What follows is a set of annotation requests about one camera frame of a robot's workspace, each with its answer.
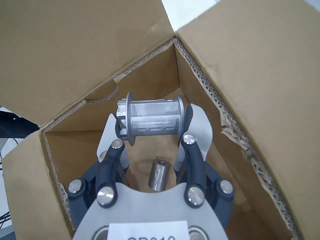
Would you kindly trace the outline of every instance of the white label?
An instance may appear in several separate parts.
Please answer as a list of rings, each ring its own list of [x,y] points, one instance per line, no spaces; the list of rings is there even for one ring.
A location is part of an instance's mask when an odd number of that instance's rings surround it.
[[[108,240],[189,240],[187,221],[111,223]]]

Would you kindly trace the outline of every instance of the cardboard box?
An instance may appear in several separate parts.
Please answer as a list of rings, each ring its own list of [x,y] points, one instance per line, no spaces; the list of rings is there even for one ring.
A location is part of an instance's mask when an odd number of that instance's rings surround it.
[[[222,0],[176,34],[161,0],[0,0],[0,11],[0,103],[41,127],[3,159],[18,240],[72,237],[65,188],[97,160],[128,91],[205,110],[207,161],[235,187],[230,239],[319,239],[320,17],[306,2]],[[127,149],[129,182],[146,191],[176,137]]]

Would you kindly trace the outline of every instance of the cable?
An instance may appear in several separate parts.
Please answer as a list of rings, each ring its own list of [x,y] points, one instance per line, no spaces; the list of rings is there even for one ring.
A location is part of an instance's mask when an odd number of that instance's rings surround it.
[[[1,125],[0,125],[0,127],[3,129],[3,131],[5,131],[5,132],[7,133],[8,136],[10,136],[10,134],[8,133],[8,131],[7,131],[6,129],[4,129]],[[17,140],[16,140],[14,137],[12,137],[12,138],[13,138],[14,141],[17,143],[17,145],[19,145],[18,142],[17,142]]]
[[[2,228],[3,224],[7,221],[10,221],[11,220],[11,217],[7,218],[7,219],[4,219],[3,222],[1,222],[1,225],[0,225],[0,229]]]
[[[10,212],[8,211],[7,213],[5,213],[4,215],[1,215],[0,217],[0,229],[2,228],[3,224],[7,221],[11,220],[11,216],[10,216]]]

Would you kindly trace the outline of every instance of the metal cylinder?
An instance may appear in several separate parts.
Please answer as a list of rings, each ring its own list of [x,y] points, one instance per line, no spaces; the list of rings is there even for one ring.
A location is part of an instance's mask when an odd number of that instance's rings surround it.
[[[149,177],[149,187],[154,191],[164,191],[166,189],[171,164],[167,161],[155,159],[152,162],[152,169]]]
[[[184,109],[181,97],[173,100],[133,101],[128,93],[126,99],[118,101],[117,118],[121,121],[120,136],[135,144],[136,136],[181,135]]]

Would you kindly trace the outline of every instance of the cardboard flap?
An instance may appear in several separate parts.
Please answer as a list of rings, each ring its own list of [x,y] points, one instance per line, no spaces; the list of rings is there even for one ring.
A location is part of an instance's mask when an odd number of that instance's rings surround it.
[[[29,135],[6,155],[2,168],[16,238],[69,239],[43,157],[40,132]]]
[[[0,13],[0,104],[39,125],[174,35],[161,0],[0,0]]]
[[[319,239],[320,14],[303,0],[222,0],[177,32]]]

